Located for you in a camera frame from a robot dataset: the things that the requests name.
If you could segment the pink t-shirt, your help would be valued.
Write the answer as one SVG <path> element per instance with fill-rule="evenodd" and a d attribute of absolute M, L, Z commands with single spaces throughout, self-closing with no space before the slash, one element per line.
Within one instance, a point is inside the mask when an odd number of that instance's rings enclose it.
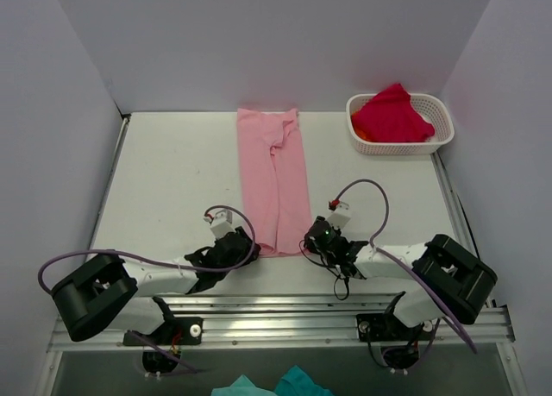
<path fill-rule="evenodd" d="M 298 255 L 312 223 L 298 112 L 239 109 L 236 130 L 242 202 L 260 253 Z"/>

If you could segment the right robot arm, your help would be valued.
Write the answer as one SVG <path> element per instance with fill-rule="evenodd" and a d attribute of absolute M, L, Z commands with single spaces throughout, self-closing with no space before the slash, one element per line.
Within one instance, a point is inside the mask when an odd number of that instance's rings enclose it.
<path fill-rule="evenodd" d="M 474 324 L 498 281 L 487 264 L 444 234 L 428 242 L 381 247 L 349 241 L 329 220 L 317 217 L 304 246 L 346 279 L 416 281 L 419 288 L 398 298 L 382 318 L 386 333 L 396 338 L 440 316 Z"/>

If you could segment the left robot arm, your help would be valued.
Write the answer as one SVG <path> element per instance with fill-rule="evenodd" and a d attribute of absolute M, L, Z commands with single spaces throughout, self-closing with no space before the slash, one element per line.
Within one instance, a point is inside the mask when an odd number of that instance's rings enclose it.
<path fill-rule="evenodd" d="M 259 253 L 260 245 L 242 227 L 159 267 L 130 262 L 127 253 L 97 250 L 55 284 L 50 296 L 74 342 L 113 329 L 133 330 L 153 343 L 165 343 L 173 336 L 175 316 L 163 295 L 208 291 L 229 272 L 256 261 Z"/>

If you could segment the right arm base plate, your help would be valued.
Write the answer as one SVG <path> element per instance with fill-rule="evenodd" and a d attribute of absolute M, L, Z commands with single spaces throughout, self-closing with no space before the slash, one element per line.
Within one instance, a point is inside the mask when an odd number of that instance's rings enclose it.
<path fill-rule="evenodd" d="M 406 327 L 395 316 L 385 313 L 361 313 L 355 316 L 359 340 L 390 343 L 429 341 L 431 330 L 423 326 Z"/>

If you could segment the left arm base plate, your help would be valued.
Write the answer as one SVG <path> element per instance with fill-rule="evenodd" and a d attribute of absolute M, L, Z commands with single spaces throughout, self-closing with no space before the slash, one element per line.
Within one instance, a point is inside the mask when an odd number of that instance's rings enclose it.
<path fill-rule="evenodd" d="M 144 337 L 161 347 L 196 346 L 202 342 L 203 327 L 201 317 L 176 317 Z"/>

